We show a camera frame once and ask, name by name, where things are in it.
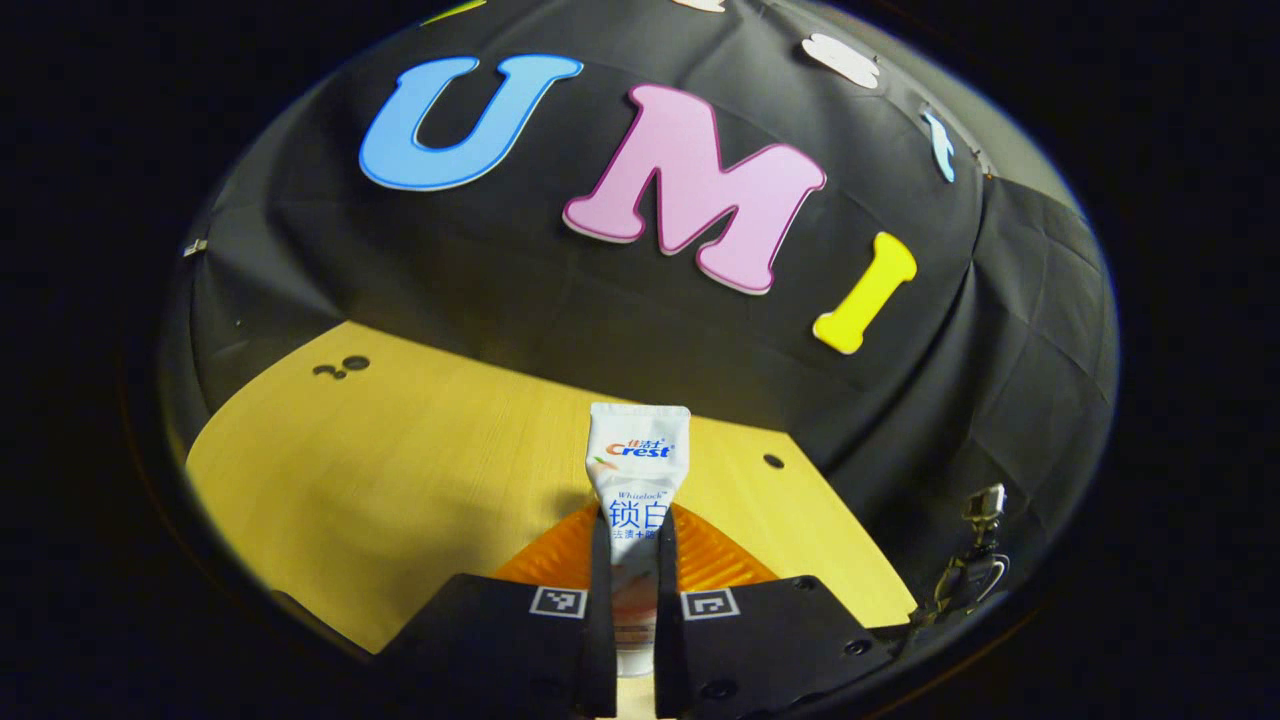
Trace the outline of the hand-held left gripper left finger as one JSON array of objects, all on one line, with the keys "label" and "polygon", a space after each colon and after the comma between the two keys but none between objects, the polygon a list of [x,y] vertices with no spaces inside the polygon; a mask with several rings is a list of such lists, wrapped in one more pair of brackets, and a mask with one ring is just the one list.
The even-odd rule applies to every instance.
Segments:
[{"label": "hand-held left gripper left finger", "polygon": [[584,527],[584,589],[449,578],[372,657],[393,717],[614,717],[611,532],[598,509]]}]

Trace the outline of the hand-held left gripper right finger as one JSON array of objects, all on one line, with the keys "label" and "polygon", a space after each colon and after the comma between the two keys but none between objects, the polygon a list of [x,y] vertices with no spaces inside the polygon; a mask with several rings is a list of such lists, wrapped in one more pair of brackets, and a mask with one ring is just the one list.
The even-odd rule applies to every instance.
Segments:
[{"label": "hand-held left gripper right finger", "polygon": [[899,656],[818,577],[765,577],[680,506],[660,527],[657,566],[658,717],[797,719]]}]

